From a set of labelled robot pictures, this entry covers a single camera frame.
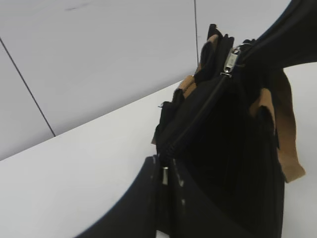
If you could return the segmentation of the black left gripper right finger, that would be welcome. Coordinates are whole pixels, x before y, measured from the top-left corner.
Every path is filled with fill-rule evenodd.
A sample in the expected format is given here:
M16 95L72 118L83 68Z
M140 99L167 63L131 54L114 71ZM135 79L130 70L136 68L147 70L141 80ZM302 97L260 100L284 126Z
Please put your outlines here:
M317 61L317 2L292 0L239 57L236 71L283 69Z

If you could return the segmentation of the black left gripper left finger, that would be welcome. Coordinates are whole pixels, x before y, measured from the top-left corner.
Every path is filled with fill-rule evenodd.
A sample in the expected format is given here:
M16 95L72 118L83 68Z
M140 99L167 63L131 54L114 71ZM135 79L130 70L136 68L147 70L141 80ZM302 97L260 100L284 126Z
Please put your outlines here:
M170 234L167 186L162 184L159 158L147 157L135 180L97 222L79 238L155 238Z

